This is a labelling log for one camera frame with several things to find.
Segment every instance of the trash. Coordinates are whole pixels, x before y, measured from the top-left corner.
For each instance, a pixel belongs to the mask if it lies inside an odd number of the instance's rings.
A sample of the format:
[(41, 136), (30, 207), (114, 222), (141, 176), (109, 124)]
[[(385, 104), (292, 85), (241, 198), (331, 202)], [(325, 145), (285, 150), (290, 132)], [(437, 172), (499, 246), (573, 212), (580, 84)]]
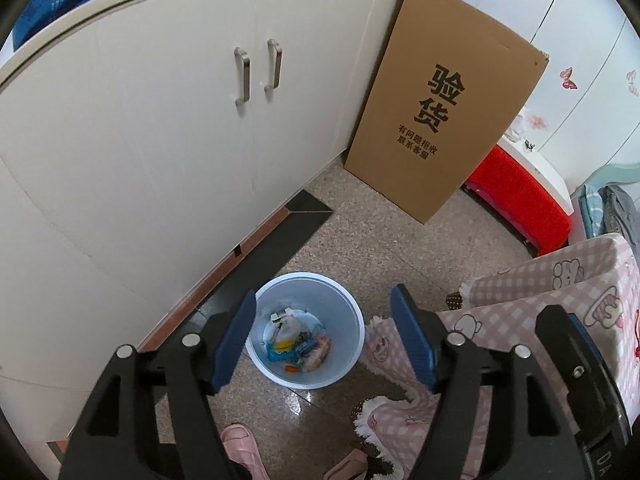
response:
[(264, 345), (269, 361), (283, 362), (286, 372), (298, 373), (315, 370), (322, 364), (331, 348), (331, 339), (315, 316), (285, 308), (271, 314), (264, 331)]

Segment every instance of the slipper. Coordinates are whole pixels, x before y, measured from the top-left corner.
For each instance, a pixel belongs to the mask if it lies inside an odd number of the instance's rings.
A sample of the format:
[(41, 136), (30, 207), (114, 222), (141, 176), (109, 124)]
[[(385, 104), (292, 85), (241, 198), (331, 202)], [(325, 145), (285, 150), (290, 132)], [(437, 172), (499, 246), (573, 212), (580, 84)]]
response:
[(252, 480), (269, 480), (254, 434), (248, 427), (244, 424), (231, 424), (222, 430), (220, 440), (229, 460), (245, 466), (251, 473)]
[(322, 480), (351, 480), (366, 472), (367, 455), (359, 449), (354, 449), (341, 462), (329, 469)]

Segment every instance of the metal handle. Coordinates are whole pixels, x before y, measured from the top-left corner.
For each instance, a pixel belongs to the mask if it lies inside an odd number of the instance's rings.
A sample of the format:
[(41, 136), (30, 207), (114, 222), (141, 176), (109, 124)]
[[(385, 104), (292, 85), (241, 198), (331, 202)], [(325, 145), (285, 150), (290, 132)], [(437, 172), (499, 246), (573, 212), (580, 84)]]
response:
[(251, 59), (248, 54), (239, 46), (234, 50), (236, 56), (242, 60), (242, 97), (236, 99), (236, 106), (244, 104), (249, 100), (249, 88), (251, 83)]
[(276, 89), (280, 85), (280, 67), (282, 66), (282, 47), (276, 40), (267, 41), (267, 46), (276, 50), (276, 66), (273, 73), (273, 85), (265, 85), (264, 91)]

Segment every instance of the wall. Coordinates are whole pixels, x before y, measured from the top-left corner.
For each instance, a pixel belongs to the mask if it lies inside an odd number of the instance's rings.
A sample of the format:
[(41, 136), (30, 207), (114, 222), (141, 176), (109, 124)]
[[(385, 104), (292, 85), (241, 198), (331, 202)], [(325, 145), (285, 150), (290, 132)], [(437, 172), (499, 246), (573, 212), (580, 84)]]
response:
[[(640, 39), (615, 0), (478, 0), (476, 6), (549, 54), (527, 102), (545, 127), (529, 140), (570, 192), (608, 162), (640, 162)], [(640, 185), (627, 190), (640, 205)]]

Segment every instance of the gingham fabric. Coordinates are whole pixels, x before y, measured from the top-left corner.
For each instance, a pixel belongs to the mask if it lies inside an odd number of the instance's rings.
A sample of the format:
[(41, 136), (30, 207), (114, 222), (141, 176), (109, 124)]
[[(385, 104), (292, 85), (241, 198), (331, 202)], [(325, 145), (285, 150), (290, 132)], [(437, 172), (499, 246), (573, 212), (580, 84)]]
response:
[[(640, 272), (619, 235), (603, 235), (520, 266), (463, 283), (462, 310), (439, 312), (449, 330), (478, 346), (510, 350), (528, 345), (548, 378), (569, 421), (567, 389), (534, 334), (536, 316), (548, 304), (574, 312), (598, 346), (616, 380), (630, 421), (640, 413), (638, 306)], [(374, 318), (360, 358), (371, 371), (404, 386), (412, 402), (377, 397), (363, 405), (356, 430), (376, 444), (406, 478), (429, 430), (438, 396), (416, 379), (393, 320)], [(462, 479), (476, 478), (486, 439), (491, 399), (481, 392), (474, 436)]]

